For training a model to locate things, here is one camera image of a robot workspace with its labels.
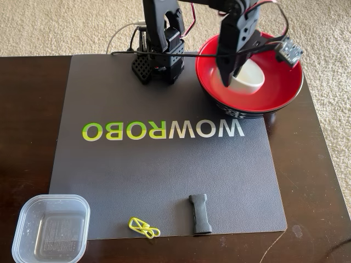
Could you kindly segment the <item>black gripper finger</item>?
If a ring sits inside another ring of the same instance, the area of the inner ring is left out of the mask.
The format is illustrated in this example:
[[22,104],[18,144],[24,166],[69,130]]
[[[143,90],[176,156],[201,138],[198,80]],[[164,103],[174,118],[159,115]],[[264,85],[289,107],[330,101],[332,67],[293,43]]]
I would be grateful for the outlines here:
[[219,69],[219,74],[222,83],[225,87],[231,84],[231,79],[233,77],[233,60],[231,56],[218,56],[216,58],[217,67]]
[[248,55],[237,55],[235,57],[235,65],[234,65],[234,71],[233,71],[233,77],[237,77],[238,74],[241,71],[241,68],[245,64],[245,62],[248,60]]

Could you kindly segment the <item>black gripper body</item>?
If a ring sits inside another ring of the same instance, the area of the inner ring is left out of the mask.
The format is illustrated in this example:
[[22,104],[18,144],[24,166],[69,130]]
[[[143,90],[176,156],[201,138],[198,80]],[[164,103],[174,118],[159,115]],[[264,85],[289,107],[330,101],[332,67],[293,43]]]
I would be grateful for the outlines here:
[[275,48],[256,30],[260,6],[219,5],[218,11],[224,16],[218,37],[219,63],[243,63],[254,53]]

